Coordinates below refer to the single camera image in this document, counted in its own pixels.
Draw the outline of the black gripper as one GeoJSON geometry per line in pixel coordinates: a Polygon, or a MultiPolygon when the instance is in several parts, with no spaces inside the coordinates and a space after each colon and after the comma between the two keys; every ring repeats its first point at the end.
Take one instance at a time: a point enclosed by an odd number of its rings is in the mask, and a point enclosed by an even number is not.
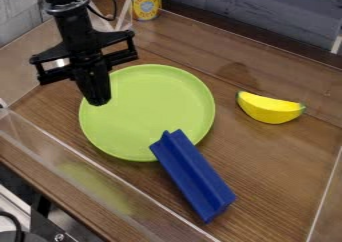
{"type": "Polygon", "coordinates": [[[90,23],[88,3],[49,3],[46,12],[54,18],[61,42],[29,59],[38,83],[73,80],[88,103],[100,106],[110,99],[110,68],[137,58],[134,33],[97,31],[90,23]]]}

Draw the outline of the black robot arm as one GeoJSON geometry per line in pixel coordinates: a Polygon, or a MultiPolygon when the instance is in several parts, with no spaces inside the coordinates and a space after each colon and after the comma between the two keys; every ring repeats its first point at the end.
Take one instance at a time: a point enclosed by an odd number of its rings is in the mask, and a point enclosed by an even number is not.
{"type": "Polygon", "coordinates": [[[137,59],[134,33],[129,30],[100,32],[93,29],[89,0],[45,0],[61,42],[29,63],[35,67],[41,85],[70,79],[88,103],[101,106],[110,100],[109,71],[114,65],[137,59]]]}

